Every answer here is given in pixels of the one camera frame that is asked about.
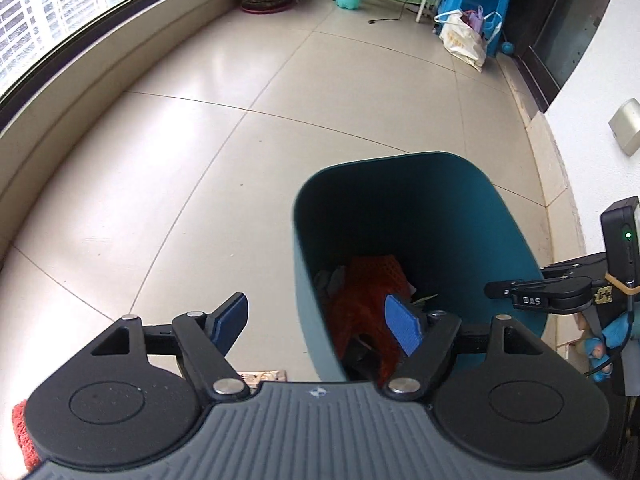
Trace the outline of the right hand blue glove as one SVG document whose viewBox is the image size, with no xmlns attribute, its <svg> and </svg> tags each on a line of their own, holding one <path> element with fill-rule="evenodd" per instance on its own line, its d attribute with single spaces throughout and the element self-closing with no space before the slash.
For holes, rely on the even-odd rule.
<svg viewBox="0 0 640 480">
<path fill-rule="evenodd" d="M 613 375 L 615 367 L 622 368 L 623 359 L 639 356 L 639 344 L 631 328 L 630 314 L 623 313 L 602 328 L 599 336 L 593 335 L 582 314 L 576 315 L 584 326 L 582 338 L 575 344 L 577 353 L 588 361 L 587 376 L 594 382 L 605 382 Z"/>
</svg>

